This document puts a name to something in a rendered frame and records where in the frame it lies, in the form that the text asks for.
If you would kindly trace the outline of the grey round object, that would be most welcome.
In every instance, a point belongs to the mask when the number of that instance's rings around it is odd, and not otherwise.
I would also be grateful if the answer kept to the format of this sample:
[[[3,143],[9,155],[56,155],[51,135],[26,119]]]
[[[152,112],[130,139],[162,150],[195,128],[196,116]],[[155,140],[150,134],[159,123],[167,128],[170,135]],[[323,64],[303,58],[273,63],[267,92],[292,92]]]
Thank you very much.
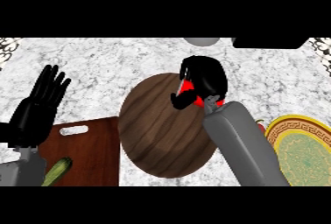
[[[213,46],[218,38],[184,38],[186,42],[193,46]]]

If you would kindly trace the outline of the red can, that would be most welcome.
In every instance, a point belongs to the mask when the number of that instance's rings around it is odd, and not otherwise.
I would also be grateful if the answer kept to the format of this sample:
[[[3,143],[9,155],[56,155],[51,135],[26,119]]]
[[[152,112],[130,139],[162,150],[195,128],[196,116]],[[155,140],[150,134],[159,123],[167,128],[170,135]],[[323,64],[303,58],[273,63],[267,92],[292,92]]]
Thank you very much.
[[[177,90],[177,95],[179,95],[182,92],[187,91],[187,90],[193,90],[193,85],[192,85],[192,82],[190,82],[189,80],[183,79],[183,80],[180,81],[180,86],[179,86],[179,90]],[[215,104],[217,107],[220,107],[220,106],[223,105],[223,103],[224,103],[224,100],[218,100],[214,104]],[[201,97],[196,97],[196,100],[195,100],[195,102],[193,102],[192,104],[202,108],[202,107],[204,107],[204,101],[202,101],[202,98],[201,98]]]

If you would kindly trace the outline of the round brown wooden bowl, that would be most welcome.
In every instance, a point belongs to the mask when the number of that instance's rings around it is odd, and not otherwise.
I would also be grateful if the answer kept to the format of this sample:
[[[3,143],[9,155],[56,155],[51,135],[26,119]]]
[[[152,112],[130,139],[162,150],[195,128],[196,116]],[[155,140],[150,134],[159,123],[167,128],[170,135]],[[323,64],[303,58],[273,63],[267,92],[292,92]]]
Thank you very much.
[[[130,90],[118,113],[122,150],[133,164],[159,178],[193,173],[215,151],[202,128],[202,108],[171,106],[179,84],[176,73],[146,78]]]

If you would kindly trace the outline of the black appliance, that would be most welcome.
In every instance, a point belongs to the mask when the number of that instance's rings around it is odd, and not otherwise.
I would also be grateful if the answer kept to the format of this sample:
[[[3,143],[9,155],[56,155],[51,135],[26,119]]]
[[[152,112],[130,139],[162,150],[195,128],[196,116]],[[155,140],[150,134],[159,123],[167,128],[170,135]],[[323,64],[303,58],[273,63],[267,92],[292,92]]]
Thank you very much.
[[[307,37],[303,38],[232,38],[235,48],[252,49],[297,49]]]

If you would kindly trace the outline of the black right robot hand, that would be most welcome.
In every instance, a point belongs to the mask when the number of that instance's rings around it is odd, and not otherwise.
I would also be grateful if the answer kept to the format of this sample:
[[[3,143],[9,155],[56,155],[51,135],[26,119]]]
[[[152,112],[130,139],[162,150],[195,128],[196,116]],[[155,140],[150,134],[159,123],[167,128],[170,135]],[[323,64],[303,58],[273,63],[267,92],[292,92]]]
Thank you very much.
[[[208,96],[217,96],[224,100],[227,93],[227,78],[221,63],[217,59],[207,56],[190,56],[180,63],[180,83],[186,79],[192,82],[193,90],[180,94],[170,94],[171,105],[176,109],[184,109],[201,97],[205,101]]]

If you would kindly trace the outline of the yellow patterned plate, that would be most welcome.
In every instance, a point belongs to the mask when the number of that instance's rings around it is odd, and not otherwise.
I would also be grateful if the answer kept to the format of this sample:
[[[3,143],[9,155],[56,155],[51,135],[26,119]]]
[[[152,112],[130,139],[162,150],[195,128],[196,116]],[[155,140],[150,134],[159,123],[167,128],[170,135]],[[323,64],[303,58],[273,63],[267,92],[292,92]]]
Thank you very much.
[[[291,186],[331,186],[331,128],[304,115],[283,115],[264,137]]]

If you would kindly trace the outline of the green zucchini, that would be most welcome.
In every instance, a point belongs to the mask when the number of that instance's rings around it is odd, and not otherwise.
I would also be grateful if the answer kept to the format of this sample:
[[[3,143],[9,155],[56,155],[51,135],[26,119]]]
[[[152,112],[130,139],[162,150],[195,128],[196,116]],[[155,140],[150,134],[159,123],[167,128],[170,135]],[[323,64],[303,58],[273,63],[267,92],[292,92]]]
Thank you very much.
[[[51,186],[57,182],[57,180],[62,178],[62,176],[71,169],[71,166],[72,159],[69,157],[62,157],[46,174],[43,186]]]

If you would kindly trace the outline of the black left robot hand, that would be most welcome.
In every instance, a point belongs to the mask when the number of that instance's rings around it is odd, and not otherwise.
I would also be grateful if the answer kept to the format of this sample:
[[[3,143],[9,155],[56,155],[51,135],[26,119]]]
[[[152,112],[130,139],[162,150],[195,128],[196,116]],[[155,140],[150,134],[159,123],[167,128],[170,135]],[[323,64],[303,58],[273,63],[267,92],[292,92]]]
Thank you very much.
[[[10,121],[0,122],[0,143],[7,143],[9,148],[35,147],[47,140],[69,82],[57,65],[46,65]]]

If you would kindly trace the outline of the red-brown wooden cutting board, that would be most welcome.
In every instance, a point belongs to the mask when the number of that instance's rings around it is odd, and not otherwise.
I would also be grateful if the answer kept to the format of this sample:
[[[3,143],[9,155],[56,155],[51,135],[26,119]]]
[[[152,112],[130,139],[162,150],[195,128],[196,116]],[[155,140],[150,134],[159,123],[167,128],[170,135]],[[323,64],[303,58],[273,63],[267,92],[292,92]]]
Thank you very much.
[[[71,169],[54,186],[118,186],[118,118],[54,125],[38,153],[46,159],[47,170],[60,158],[72,159]]]

